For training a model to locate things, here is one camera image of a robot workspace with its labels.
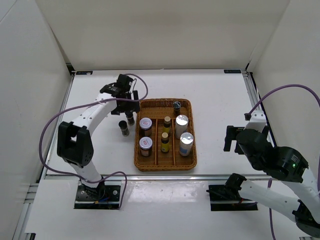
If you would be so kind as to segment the dark spice jar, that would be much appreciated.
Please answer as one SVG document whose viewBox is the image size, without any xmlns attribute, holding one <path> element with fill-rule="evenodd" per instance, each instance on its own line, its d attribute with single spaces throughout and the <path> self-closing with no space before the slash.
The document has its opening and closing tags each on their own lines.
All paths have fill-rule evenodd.
<svg viewBox="0 0 320 240">
<path fill-rule="evenodd" d="M 127 124 L 129 126 L 133 126 L 135 124 L 135 119 L 134 119 L 134 115 L 132 112 L 128 111 L 125 113 L 126 119 L 127 119 Z"/>
<path fill-rule="evenodd" d="M 127 125 L 127 122 L 125 120 L 121 120 L 119 123 L 118 123 L 118 126 L 121 130 L 121 134 L 124 136 L 124 137 L 127 137 L 129 134 L 130 134 L 130 131 L 128 129 L 128 125 Z"/>
<path fill-rule="evenodd" d="M 176 116 L 181 114 L 181 103 L 179 101 L 174 101 L 173 104 L 173 112 Z"/>
</svg>

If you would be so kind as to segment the jar white red lid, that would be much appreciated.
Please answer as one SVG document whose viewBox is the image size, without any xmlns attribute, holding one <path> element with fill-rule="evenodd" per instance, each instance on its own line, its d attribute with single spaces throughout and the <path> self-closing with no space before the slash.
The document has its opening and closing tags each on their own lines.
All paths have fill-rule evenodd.
<svg viewBox="0 0 320 240">
<path fill-rule="evenodd" d="M 140 153 L 144 157 L 152 155 L 153 141 L 150 137 L 144 136 L 139 140 Z"/>
<path fill-rule="evenodd" d="M 140 133 L 144 137 L 150 137 L 152 135 L 152 125 L 153 122 L 148 117 L 143 117 L 139 121 Z"/>
</svg>

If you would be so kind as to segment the yellow bottle beige cap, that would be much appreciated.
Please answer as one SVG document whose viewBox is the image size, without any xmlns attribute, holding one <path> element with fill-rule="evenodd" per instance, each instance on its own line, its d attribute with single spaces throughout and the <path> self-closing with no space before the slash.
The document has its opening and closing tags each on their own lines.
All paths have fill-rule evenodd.
<svg viewBox="0 0 320 240">
<path fill-rule="evenodd" d="M 172 127 L 171 118 L 169 116 L 166 116 L 164 118 L 162 132 L 167 133 L 167 135 L 170 136 L 171 135 L 171 127 Z"/>
<path fill-rule="evenodd" d="M 160 150 L 163 152 L 163 153 L 168 153 L 169 150 L 170 150 L 170 144 L 169 144 L 169 135 L 167 132 L 163 132 L 161 134 L 161 148 Z"/>
</svg>

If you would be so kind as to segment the white can blue label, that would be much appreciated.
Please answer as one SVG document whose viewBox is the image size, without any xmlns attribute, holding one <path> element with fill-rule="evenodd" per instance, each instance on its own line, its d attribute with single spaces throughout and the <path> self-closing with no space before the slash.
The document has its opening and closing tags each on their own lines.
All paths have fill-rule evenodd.
<svg viewBox="0 0 320 240">
<path fill-rule="evenodd" d="M 188 156 L 194 143 L 194 136 L 190 132 L 184 132 L 179 140 L 179 153 L 182 156 Z"/>
</svg>

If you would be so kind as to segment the white can silver lid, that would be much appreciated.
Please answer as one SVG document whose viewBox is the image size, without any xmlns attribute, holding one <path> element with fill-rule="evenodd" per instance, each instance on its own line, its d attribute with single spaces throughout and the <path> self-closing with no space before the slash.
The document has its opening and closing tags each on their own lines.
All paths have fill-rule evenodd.
<svg viewBox="0 0 320 240">
<path fill-rule="evenodd" d="M 174 135 L 177 139 L 188 130 L 189 119 L 186 115 L 180 114 L 175 119 Z"/>
</svg>

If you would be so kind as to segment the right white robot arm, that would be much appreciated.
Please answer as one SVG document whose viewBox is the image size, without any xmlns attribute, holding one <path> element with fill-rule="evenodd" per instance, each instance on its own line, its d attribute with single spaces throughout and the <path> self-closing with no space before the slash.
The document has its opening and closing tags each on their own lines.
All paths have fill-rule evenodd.
<svg viewBox="0 0 320 240">
<path fill-rule="evenodd" d="M 230 200 L 248 199 L 286 216 L 304 233 L 320 236 L 320 196 L 318 183 L 302 154 L 287 146 L 272 146 L 265 133 L 255 129 L 226 128 L 225 152 L 236 141 L 235 152 L 244 154 L 253 169 L 282 182 L 297 196 L 287 197 L 262 188 L 244 176 L 233 173 L 224 184 L 224 193 Z"/>
</svg>

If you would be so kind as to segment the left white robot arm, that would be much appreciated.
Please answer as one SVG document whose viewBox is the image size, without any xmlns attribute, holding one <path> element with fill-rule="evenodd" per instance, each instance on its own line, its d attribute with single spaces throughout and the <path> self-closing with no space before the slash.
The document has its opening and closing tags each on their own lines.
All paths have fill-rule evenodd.
<svg viewBox="0 0 320 240">
<path fill-rule="evenodd" d="M 105 184 L 92 162 L 92 135 L 109 114 L 131 114 L 140 111 L 138 92 L 131 91 L 133 82 L 134 79 L 127 74 L 120 74 L 116 82 L 106 84 L 100 89 L 94 100 L 95 105 L 87 107 L 74 120 L 61 122 L 58 127 L 57 155 L 75 170 L 85 192 L 93 200 L 103 198 Z"/>
</svg>

